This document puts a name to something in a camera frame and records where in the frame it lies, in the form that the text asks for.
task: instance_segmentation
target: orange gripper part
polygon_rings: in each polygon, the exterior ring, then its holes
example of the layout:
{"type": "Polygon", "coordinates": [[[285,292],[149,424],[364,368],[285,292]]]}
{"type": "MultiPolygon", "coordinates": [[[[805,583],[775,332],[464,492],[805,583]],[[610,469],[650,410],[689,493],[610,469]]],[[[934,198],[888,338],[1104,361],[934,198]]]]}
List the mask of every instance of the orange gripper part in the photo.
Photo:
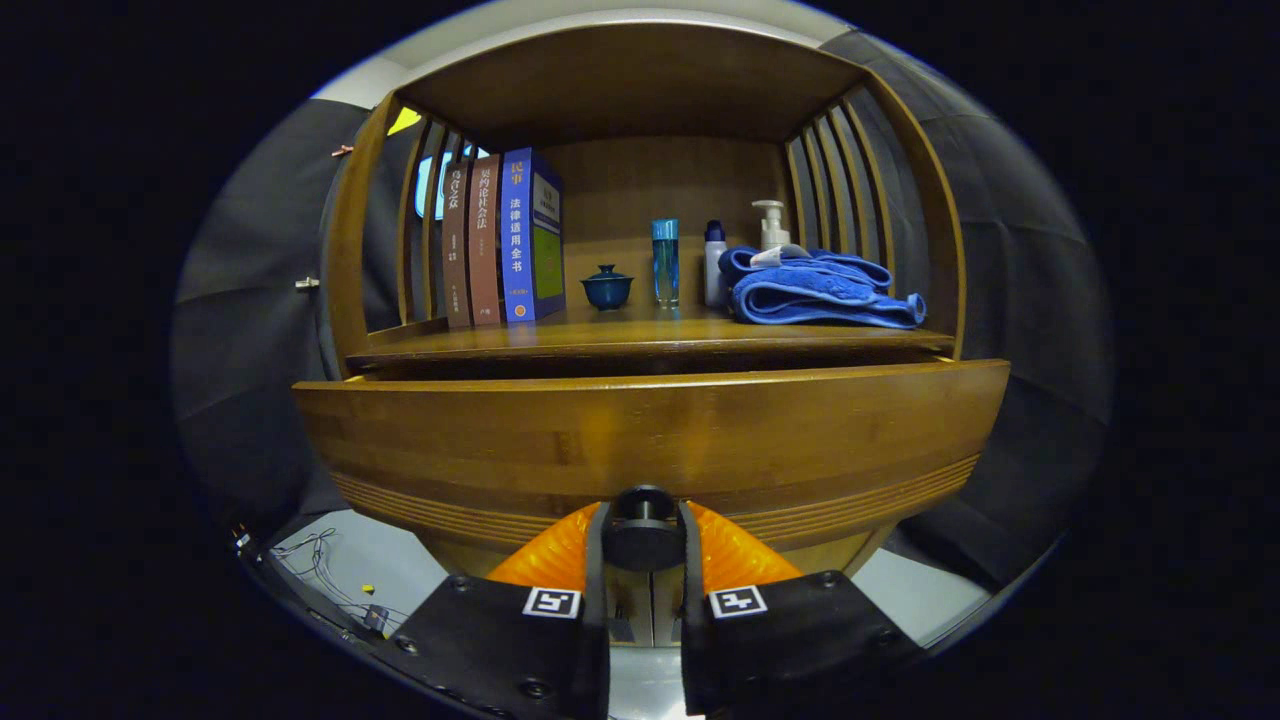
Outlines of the orange gripper part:
{"type": "Polygon", "coordinates": [[[489,573],[490,580],[515,585],[586,591],[586,529],[599,502],[556,521],[489,573]]]}
{"type": "Polygon", "coordinates": [[[728,518],[690,501],[703,544],[703,594],[801,577],[786,557],[728,518]]]}

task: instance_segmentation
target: white bottle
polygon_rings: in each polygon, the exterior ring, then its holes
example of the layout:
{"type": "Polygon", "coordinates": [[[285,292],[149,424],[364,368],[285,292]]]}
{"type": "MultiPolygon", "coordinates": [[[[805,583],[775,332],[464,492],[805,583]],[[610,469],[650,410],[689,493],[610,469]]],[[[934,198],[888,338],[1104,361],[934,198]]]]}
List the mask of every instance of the white bottle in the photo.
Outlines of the white bottle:
{"type": "Polygon", "coordinates": [[[728,250],[728,245],[724,243],[724,228],[721,227],[719,220],[707,220],[707,243],[703,245],[703,254],[707,258],[704,277],[708,307],[723,307],[728,300],[724,292],[724,281],[719,273],[719,256],[726,250],[728,250]]]}
{"type": "Polygon", "coordinates": [[[756,200],[751,208],[763,208],[760,218],[760,252],[791,245],[791,233],[782,229],[782,205],[778,200],[756,200]]]}

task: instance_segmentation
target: shelf board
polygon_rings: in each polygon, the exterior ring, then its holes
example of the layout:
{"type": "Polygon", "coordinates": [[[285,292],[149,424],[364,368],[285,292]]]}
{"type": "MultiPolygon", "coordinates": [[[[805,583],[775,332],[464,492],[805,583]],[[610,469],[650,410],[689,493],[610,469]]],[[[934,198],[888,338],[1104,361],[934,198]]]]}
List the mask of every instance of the shelf board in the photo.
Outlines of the shelf board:
{"type": "Polygon", "coordinates": [[[627,136],[783,142],[863,76],[842,58],[774,37],[627,23],[503,45],[397,95],[490,152],[627,136]]]}
{"type": "Polygon", "coordinates": [[[410,377],[573,377],[732,372],[922,360],[954,338],[858,325],[753,325],[701,305],[570,309],[535,323],[452,329],[348,357],[356,373],[410,377]]]}

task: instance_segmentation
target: yellow sticker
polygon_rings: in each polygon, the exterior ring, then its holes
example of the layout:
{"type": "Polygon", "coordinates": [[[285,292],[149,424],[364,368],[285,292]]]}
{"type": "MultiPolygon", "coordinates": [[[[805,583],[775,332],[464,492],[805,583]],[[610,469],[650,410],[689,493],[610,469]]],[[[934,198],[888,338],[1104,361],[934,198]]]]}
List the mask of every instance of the yellow sticker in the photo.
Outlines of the yellow sticker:
{"type": "Polygon", "coordinates": [[[413,127],[421,119],[422,115],[419,115],[413,110],[401,108],[401,114],[396,118],[396,124],[392,126],[392,129],[387,131],[387,137],[390,137],[404,128],[413,127]]]}

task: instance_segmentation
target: floor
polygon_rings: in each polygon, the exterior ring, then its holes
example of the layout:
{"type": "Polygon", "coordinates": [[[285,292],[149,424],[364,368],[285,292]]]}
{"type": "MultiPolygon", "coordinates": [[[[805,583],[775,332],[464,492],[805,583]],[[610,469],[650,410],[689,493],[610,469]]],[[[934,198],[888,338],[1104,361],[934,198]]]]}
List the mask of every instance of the floor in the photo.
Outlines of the floor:
{"type": "MultiPolygon", "coordinates": [[[[416,536],[352,510],[329,512],[278,544],[294,546],[282,561],[302,582],[356,618],[364,618],[370,603],[387,607],[387,635],[447,577],[416,536]]],[[[937,643],[991,600],[977,584],[942,570],[892,536],[852,582],[922,647],[937,643]]],[[[686,717],[678,648],[614,647],[609,664],[611,717],[686,717]]]]}

